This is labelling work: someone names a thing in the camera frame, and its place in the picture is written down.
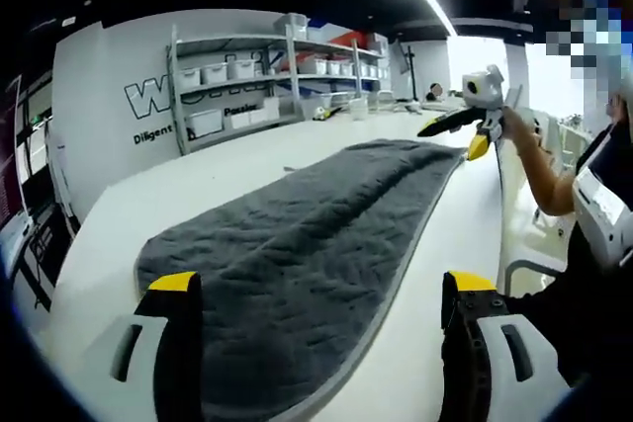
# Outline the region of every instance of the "white table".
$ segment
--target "white table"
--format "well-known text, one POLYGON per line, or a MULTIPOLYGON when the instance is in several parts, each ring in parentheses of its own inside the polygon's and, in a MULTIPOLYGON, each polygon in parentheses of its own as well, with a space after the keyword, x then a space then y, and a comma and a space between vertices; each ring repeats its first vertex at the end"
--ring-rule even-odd
MULTIPOLYGON (((138 174, 104 192, 73 242, 53 298, 49 356, 70 375, 82 352, 113 319, 136 308, 134 262, 145 241, 202 211, 375 138, 415 138, 437 113, 381 113, 354 123, 341 114, 229 141, 138 174)), ((473 127, 432 141, 467 146, 473 127)), ((414 253, 372 347, 322 421, 434 421, 443 385, 442 275, 464 270, 497 280, 501 189, 497 156, 453 174, 414 253)))

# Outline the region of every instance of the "hand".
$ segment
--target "hand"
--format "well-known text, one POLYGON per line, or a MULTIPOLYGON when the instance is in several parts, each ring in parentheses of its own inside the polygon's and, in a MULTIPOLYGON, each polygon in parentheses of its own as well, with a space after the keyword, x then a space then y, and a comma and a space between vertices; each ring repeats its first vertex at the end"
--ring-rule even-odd
POLYGON ((503 137, 512 140, 519 153, 532 143, 540 146, 542 141, 534 125, 526 124, 517 111, 508 107, 503 108, 503 137))

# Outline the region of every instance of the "logo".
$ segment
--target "logo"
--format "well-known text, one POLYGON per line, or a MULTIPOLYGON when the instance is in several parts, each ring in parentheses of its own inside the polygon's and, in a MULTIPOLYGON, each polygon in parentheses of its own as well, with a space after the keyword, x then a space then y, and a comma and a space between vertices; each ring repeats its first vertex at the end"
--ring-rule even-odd
POLYGON ((152 110, 157 113, 169 111, 169 88, 167 75, 160 79, 145 79, 140 85, 130 84, 124 88, 128 103, 138 120, 151 116, 152 110))

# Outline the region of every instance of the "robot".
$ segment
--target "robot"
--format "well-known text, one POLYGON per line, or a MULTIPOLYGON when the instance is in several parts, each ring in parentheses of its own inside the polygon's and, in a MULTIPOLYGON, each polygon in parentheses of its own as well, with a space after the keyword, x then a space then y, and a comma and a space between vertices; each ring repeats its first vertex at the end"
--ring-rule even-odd
POLYGON ((417 135, 430 137, 450 130, 459 130, 462 126, 481 121, 477 134, 468 148, 468 160, 477 160, 484 156, 491 144, 501 139, 503 133, 503 106, 516 108, 521 89, 510 89, 503 99, 501 84, 504 79, 495 65, 486 71, 466 74, 463 77, 463 97, 465 110, 458 110, 428 122, 417 135))

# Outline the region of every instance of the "storage bin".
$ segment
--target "storage bin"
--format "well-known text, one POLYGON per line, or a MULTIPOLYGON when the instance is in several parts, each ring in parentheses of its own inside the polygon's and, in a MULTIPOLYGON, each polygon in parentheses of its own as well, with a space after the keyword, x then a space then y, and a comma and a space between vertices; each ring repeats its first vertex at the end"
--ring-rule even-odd
POLYGON ((277 121, 280 118, 279 98, 264 98, 262 104, 268 121, 277 121))
POLYGON ((185 124, 196 137, 220 132, 223 129, 222 111, 211 110, 192 114, 185 118, 185 124))
POLYGON ((255 77, 255 60, 238 59, 230 61, 226 67, 228 79, 249 79, 255 77))
POLYGON ((225 83, 227 79, 226 63, 210 64, 202 69, 203 84, 225 83))
POLYGON ((353 76, 354 70, 352 68, 352 63, 340 63, 340 75, 353 76))
POLYGON ((273 26, 278 35, 290 35, 296 40, 308 39, 308 17, 305 15, 283 15, 273 24, 273 26))
POLYGON ((308 40, 310 42, 323 43, 323 31, 321 29, 311 29, 308 27, 308 40))
POLYGON ((328 61, 327 74, 330 74, 332 76, 340 76, 340 61, 328 61))
POLYGON ((191 89, 200 86, 200 69, 183 69, 180 71, 181 89, 191 89))
POLYGON ((327 74, 327 60, 311 56, 299 63, 299 72, 302 74, 327 74))
POLYGON ((229 116, 232 128, 244 128, 250 126, 250 113, 241 113, 229 116))
POLYGON ((248 113, 250 115, 250 124, 259 124, 266 123, 268 121, 268 111, 265 109, 257 109, 255 111, 250 111, 248 113))
MULTIPOLYGON (((356 65, 354 64, 354 74, 356 74, 356 65)), ((367 63, 360 63, 360 77, 366 78, 369 76, 369 66, 367 63)))

